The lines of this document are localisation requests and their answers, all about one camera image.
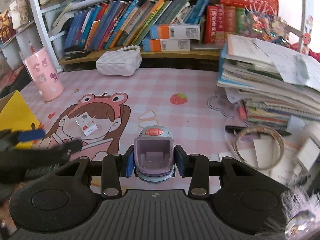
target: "yellow triangle box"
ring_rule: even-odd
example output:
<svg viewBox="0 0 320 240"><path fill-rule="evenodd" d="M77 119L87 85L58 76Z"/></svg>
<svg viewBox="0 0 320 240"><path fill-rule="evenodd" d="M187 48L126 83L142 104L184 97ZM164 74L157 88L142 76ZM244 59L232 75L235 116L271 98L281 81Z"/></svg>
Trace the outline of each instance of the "yellow triangle box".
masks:
<svg viewBox="0 0 320 240"><path fill-rule="evenodd" d="M0 130L25 131L38 127L38 119L18 90L0 99ZM31 146L32 141L19 143L16 149L30 149Z"/></svg>

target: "stack of paper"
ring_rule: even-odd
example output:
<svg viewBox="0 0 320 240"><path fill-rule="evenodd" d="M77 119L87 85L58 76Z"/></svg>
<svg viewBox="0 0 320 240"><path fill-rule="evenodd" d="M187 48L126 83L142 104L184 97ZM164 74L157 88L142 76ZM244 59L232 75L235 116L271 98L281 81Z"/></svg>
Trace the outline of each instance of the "stack of paper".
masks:
<svg viewBox="0 0 320 240"><path fill-rule="evenodd" d="M287 126L292 115L320 121L320 63L292 49L229 34L217 85L244 100L248 121Z"/></svg>

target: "brown cartoon hair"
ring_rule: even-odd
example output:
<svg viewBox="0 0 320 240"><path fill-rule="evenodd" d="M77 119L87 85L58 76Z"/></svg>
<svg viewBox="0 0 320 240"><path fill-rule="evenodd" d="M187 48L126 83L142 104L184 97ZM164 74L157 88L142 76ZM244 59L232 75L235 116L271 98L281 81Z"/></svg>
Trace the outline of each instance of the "brown cartoon hair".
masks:
<svg viewBox="0 0 320 240"><path fill-rule="evenodd" d="M95 96L94 98L110 98L110 96ZM71 105L65 111L63 111L63 113L59 116L59 118L53 124L49 132L46 134L45 138L51 137L52 133L58 130L59 122L62 119L62 117L64 117L65 115L68 115L76 106L77 104ZM68 117L74 118L76 116L80 116L85 112L87 112L91 118L97 118L97 119L109 118L110 121L112 122L115 120L115 112L113 108L110 105L102 102L94 102L94 103L83 105L80 108L76 109L74 112L72 112ZM113 139L109 146L109 149L106 149L106 151L108 150L108 154L118 153L119 140L129 120L130 112L131 110L129 106L120 104L121 124L118 129L107 133L106 136L103 138L103 140L109 139L109 138Z"/></svg>

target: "pink tumbler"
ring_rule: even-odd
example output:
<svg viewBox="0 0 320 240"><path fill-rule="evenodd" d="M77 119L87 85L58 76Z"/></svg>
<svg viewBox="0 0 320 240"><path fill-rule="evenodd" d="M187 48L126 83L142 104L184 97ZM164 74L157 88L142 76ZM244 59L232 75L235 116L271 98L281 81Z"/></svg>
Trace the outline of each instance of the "pink tumbler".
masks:
<svg viewBox="0 0 320 240"><path fill-rule="evenodd" d="M60 78L45 48L26 58L24 64L44 101L51 101L63 92Z"/></svg>

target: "gray ribbed plate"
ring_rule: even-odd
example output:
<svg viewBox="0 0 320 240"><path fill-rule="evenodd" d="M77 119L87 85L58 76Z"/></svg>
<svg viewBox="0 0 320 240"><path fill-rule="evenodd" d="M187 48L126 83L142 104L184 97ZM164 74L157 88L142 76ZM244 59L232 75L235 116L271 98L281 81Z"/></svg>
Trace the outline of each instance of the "gray ribbed plate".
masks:
<svg viewBox="0 0 320 240"><path fill-rule="evenodd" d="M128 190L120 199L103 201L98 211L77 228L52 234L19 229L10 239L252 240L282 237L238 232L222 223L206 201L193 200L183 190Z"/></svg>

